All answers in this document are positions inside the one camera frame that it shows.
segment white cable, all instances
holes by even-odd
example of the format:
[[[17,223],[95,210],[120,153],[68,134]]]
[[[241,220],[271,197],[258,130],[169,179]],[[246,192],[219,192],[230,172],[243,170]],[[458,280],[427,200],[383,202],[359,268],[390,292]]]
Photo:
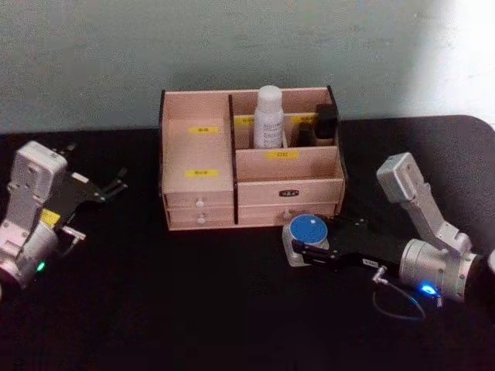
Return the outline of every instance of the white cable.
[[[69,253],[72,251],[72,249],[76,246],[76,244],[74,242],[72,242],[72,244],[70,245],[70,247],[65,250],[63,253],[60,254],[61,257],[66,257],[67,255],[69,255]]]
[[[416,299],[414,299],[410,294],[408,294],[406,291],[402,290],[401,288],[398,288],[394,284],[391,284],[390,282],[387,282],[385,285],[393,288],[394,290],[396,290],[396,292],[398,292],[399,294],[401,294],[402,296],[407,298],[410,302],[412,302],[412,304],[419,310],[421,315],[418,317],[412,317],[409,315],[397,315],[395,313],[385,311],[377,303],[377,291],[375,290],[375,291],[373,291],[372,301],[373,301],[373,306],[375,307],[375,309],[377,309],[377,311],[379,311],[382,315],[386,315],[388,317],[395,318],[395,319],[403,319],[406,321],[423,321],[426,318],[425,310],[423,309],[421,304],[419,304],[418,301]]]

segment black table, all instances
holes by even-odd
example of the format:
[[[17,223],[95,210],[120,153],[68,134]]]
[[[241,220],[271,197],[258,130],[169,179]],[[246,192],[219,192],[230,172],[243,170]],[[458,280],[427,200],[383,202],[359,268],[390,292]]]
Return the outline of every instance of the black table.
[[[476,252],[495,246],[488,125],[462,116],[348,121],[341,135],[346,213],[416,237],[374,177],[386,157],[411,151],[444,217]],[[29,139],[75,141],[74,171],[104,185],[125,166],[129,189],[80,211],[72,226],[87,240],[0,306],[0,369],[495,369],[495,330],[482,308],[437,310],[422,299],[426,321],[400,322],[372,308],[370,271],[290,268],[281,228],[168,233],[156,130],[1,136],[2,216],[14,152]]]

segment bottle cap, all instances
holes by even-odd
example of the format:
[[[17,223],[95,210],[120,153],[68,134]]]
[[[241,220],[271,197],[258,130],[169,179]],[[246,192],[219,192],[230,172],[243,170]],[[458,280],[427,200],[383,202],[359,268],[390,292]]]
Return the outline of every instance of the bottle cap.
[[[262,87],[258,91],[258,106],[266,114],[274,114],[282,109],[282,91],[273,85]]]

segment drawer knob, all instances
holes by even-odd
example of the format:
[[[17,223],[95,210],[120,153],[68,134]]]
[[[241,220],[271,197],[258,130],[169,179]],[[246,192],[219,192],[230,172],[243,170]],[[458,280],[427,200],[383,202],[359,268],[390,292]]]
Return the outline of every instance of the drawer knob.
[[[292,218],[292,213],[289,209],[285,209],[284,211],[284,219],[285,220],[290,220]]]
[[[200,214],[200,216],[198,216],[197,222],[198,224],[204,224],[207,222],[206,218],[204,217],[204,214]]]

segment small drawer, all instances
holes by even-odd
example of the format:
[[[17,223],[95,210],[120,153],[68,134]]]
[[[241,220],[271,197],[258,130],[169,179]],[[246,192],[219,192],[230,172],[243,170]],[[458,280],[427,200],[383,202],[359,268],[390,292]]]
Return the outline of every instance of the small drawer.
[[[245,226],[281,226],[301,214],[319,214],[333,216],[335,203],[314,203],[274,206],[239,207],[239,224]]]
[[[338,203],[343,179],[239,182],[239,206]]]
[[[215,206],[233,206],[232,192],[185,192],[166,194],[169,209],[201,209]]]
[[[217,222],[234,223],[233,207],[172,209],[168,213],[172,226],[177,223],[185,223],[200,228],[214,225]]]

